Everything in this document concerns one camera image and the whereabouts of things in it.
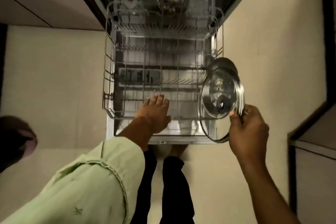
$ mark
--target stainless steel lid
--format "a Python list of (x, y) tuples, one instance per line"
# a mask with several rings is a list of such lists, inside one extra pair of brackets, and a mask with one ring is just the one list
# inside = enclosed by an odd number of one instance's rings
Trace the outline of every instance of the stainless steel lid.
[(233, 62), (228, 58), (213, 60), (204, 75), (198, 99), (198, 117), (203, 132), (212, 141), (227, 141), (229, 112), (234, 110), (242, 116), (244, 105), (244, 88)]

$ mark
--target right hand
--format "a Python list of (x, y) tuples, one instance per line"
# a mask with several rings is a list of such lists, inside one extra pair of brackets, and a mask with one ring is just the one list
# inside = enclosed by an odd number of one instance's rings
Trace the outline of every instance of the right hand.
[(269, 127), (257, 107), (245, 105), (243, 123), (235, 112), (230, 113), (229, 143), (240, 165), (265, 166)]
[(162, 94), (154, 94), (151, 100), (145, 99), (142, 108), (136, 114), (136, 118), (144, 118), (147, 121), (152, 134), (160, 133), (171, 121), (171, 116), (167, 116), (169, 100), (164, 98)]

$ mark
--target tiled floor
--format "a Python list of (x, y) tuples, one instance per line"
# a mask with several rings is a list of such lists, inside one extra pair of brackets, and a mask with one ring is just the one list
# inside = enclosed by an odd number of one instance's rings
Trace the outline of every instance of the tiled floor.
[[(105, 138), (106, 126), (104, 33), (10, 27), (6, 52), (1, 115), (28, 121), (40, 145), (1, 174), (0, 200), (6, 204), (0, 220), (34, 197), (58, 168)], [(288, 199), (287, 134), (326, 98), (321, 0), (243, 0), (224, 24), (224, 52), (237, 65), (246, 102), (259, 107), (271, 128), (267, 165)], [(255, 223), (248, 187), (227, 143), (192, 145), (186, 157), (196, 223)], [(159, 162), (150, 224), (159, 223), (161, 197)]]

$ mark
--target black pants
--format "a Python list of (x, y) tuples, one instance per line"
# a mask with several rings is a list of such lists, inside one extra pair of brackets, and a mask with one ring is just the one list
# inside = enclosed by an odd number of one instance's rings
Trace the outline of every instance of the black pants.
[[(144, 152), (145, 172), (138, 190), (135, 213), (131, 224), (146, 224), (151, 207), (152, 178), (156, 158), (150, 151)], [(182, 173), (184, 162), (177, 157), (167, 157), (163, 162), (162, 219), (160, 224), (194, 224), (194, 206), (189, 185)]]

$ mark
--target dishwasher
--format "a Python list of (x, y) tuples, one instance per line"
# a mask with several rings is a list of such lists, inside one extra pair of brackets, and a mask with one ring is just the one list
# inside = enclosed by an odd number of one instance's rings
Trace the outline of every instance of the dishwasher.
[(205, 111), (199, 99), (207, 67), (225, 56), (222, 24), (240, 1), (95, 1), (105, 18), (107, 139), (133, 120), (144, 99), (164, 94), (172, 120), (150, 144), (227, 141), (227, 115), (221, 120), (200, 117)]

